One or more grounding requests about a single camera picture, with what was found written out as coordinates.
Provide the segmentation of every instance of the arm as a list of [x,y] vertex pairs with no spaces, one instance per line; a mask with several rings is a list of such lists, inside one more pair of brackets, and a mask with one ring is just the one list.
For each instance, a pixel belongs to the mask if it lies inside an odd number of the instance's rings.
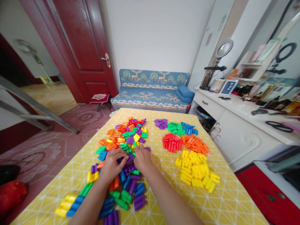
[[151,153],[143,145],[137,146],[135,151],[134,164],[148,180],[167,223],[181,225],[188,221],[189,224],[204,225],[152,163]]
[[[117,159],[124,157],[118,165]],[[119,175],[128,159],[122,149],[111,150],[106,158],[99,179],[92,186],[69,225],[96,224],[109,184]]]

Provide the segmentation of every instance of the red cabinet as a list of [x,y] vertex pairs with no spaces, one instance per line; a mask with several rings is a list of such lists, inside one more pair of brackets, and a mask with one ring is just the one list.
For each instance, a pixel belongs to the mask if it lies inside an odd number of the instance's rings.
[[237,178],[270,223],[299,223],[298,207],[257,166],[237,174]]

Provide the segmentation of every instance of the blue pillow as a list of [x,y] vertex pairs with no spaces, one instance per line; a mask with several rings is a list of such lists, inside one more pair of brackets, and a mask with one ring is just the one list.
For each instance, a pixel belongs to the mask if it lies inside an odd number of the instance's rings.
[[185,103],[192,103],[193,101],[193,98],[184,97],[178,89],[175,90],[175,94],[178,96],[178,98],[180,98],[181,101]]
[[194,98],[194,96],[195,96],[195,93],[191,92],[187,86],[180,85],[178,90],[180,91],[180,93],[182,94],[183,97]]

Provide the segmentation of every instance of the electric fan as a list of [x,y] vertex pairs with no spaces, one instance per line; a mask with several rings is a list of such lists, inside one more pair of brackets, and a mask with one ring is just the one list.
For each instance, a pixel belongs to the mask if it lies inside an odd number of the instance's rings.
[[23,52],[26,55],[32,56],[34,60],[41,66],[47,79],[49,80],[49,82],[47,82],[46,85],[54,85],[59,83],[59,82],[53,82],[53,80],[50,78],[48,73],[45,71],[44,65],[42,64],[40,58],[37,56],[37,50],[32,44],[28,43],[27,41],[19,40],[19,39],[15,39],[13,43],[16,46],[16,48],[18,48],[21,52]]

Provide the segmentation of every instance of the sofa cushion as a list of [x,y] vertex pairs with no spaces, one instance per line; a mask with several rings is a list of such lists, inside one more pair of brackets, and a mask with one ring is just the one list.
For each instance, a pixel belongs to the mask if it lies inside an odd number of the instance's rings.
[[180,93],[182,94],[183,97],[194,98],[194,96],[195,96],[195,93],[191,92],[190,89],[188,89],[187,86],[180,85],[178,90],[180,91]]
[[181,101],[186,103],[192,103],[193,98],[184,97],[179,90],[175,90],[175,94],[180,98]]
[[120,87],[119,94],[111,99],[113,105],[149,106],[155,108],[180,109],[187,108],[187,103],[181,101],[175,90],[146,89]]
[[120,69],[122,87],[176,90],[188,84],[188,73]]

